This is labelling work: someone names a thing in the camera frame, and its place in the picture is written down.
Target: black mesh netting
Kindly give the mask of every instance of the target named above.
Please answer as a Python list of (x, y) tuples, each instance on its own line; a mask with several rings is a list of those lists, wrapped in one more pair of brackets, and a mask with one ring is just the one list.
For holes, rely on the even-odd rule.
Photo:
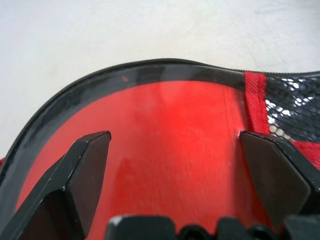
[(268, 76), (265, 102), (273, 135), (320, 142), (320, 74)]

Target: red fabric strap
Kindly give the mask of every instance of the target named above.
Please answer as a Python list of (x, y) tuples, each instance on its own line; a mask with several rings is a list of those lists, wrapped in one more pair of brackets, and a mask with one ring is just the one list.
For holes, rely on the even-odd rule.
[(266, 76), (260, 73), (245, 72), (245, 97), (253, 130), (269, 134), (267, 105), (265, 101)]
[[(270, 134), (266, 105), (266, 76), (245, 72), (245, 98), (252, 128), (255, 132)], [(320, 143), (292, 141), (292, 144), (320, 170)]]

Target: white background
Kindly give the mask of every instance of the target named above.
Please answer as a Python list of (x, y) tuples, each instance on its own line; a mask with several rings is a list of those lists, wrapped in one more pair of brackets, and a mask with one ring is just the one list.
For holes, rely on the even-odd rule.
[(0, 157), (91, 72), (154, 58), (320, 70), (319, 0), (0, 0)]

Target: red plastic panel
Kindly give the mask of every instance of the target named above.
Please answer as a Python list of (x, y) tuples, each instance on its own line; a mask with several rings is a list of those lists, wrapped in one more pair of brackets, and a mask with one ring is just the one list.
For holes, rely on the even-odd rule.
[(167, 215), (179, 230), (213, 232), (222, 216), (269, 225), (238, 140), (247, 129), (244, 93), (200, 81), (129, 88), (89, 104), (49, 139), (17, 208), (41, 175), (85, 134), (110, 130), (104, 183), (87, 239), (103, 239), (115, 215)]

